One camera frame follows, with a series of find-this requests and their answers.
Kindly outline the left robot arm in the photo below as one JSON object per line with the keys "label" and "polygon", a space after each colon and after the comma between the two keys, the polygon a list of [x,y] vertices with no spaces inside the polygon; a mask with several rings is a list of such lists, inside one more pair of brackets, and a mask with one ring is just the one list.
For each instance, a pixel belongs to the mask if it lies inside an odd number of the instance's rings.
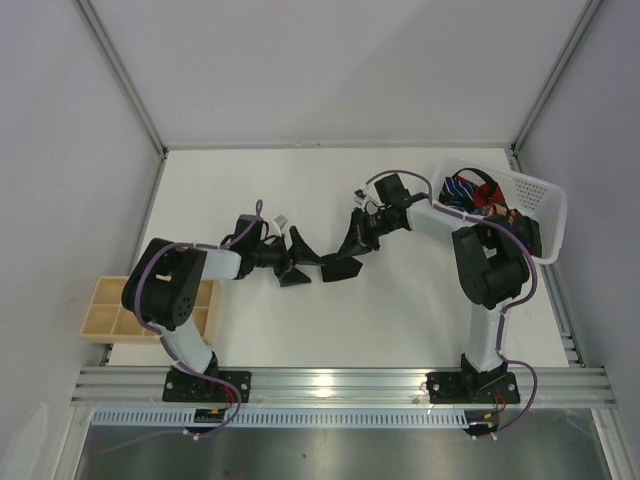
{"label": "left robot arm", "polygon": [[193,315],[200,283],[241,280],[266,268],[281,287],[305,285],[311,279],[299,267],[322,264],[296,227],[269,235],[259,215],[241,215],[220,245],[151,240],[123,287],[121,305],[160,340],[180,372],[216,383],[217,359]]}

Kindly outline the black tie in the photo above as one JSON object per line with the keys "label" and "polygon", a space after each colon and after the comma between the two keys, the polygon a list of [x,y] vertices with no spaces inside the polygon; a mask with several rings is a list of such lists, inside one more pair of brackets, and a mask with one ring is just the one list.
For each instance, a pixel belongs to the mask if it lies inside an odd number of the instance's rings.
{"label": "black tie", "polygon": [[356,278],[363,264],[353,257],[328,254],[322,257],[321,277],[324,283],[333,283]]}

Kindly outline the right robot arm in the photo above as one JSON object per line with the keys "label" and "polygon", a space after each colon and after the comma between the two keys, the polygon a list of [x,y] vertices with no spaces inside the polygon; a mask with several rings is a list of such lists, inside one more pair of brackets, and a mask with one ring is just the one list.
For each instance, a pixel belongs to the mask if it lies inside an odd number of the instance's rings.
{"label": "right robot arm", "polygon": [[509,209],[488,175],[480,187],[487,196],[479,201],[476,186],[462,177],[444,184],[439,193],[413,194],[402,174],[398,169],[380,172],[356,191],[346,236],[323,267],[323,279],[356,277],[361,268],[357,256],[379,250],[381,237],[397,230],[428,234],[451,246],[459,284],[471,303],[469,338],[459,371],[430,378],[427,391],[434,403],[519,402],[503,336],[507,312],[533,296],[523,286],[538,283],[536,222]]}

